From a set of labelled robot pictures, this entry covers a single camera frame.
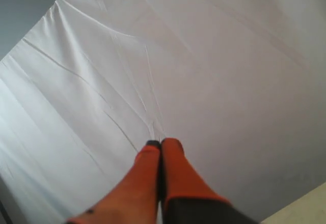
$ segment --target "mattress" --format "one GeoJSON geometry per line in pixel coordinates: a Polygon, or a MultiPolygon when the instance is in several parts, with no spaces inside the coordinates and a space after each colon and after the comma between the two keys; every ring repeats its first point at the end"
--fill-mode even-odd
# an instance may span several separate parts
{"type": "Polygon", "coordinates": [[[166,136],[254,219],[299,198],[326,180],[325,15],[322,0],[56,0],[0,62],[9,214],[63,222],[166,136]]]}

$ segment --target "bed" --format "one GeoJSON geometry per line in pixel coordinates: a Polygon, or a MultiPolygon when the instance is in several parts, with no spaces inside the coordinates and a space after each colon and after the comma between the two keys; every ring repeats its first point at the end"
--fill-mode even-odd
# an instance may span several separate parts
{"type": "Polygon", "coordinates": [[[17,208],[2,203],[14,223],[18,209],[27,223],[84,211],[146,140],[166,136],[256,220],[324,182],[323,7],[56,0],[0,62],[0,174],[17,208]]]}

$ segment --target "gray wall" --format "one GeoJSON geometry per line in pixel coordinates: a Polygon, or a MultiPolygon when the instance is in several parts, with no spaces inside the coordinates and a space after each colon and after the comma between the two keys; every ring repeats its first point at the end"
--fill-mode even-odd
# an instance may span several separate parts
{"type": "Polygon", "coordinates": [[[55,0],[0,0],[0,60],[37,23],[55,0]]]}

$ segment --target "white sheet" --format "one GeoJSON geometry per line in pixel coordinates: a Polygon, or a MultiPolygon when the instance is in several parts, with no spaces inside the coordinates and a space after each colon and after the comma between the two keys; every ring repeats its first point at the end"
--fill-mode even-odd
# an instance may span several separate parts
{"type": "Polygon", "coordinates": [[[256,219],[326,180],[322,7],[57,0],[0,63],[0,173],[27,220],[85,210],[150,138],[256,219]]]}

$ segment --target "white backdrop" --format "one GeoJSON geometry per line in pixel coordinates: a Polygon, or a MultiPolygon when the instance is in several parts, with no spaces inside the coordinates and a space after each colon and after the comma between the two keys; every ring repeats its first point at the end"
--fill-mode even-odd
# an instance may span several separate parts
{"type": "Polygon", "coordinates": [[[60,223],[173,136],[264,219],[326,180],[325,15],[322,0],[57,0],[0,62],[2,179],[30,223],[60,223]]]}

